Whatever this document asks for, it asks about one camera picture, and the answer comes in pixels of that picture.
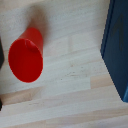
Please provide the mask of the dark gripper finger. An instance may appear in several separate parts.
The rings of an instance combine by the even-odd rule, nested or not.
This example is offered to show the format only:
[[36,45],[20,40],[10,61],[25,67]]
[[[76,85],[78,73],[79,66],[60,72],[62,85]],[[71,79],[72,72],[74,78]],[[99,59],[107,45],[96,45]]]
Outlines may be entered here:
[[3,47],[1,43],[1,38],[0,38],[0,69],[4,63],[4,53],[3,53]]
[[0,111],[2,110],[2,106],[3,106],[3,103],[2,103],[2,100],[1,100],[1,97],[0,97]]

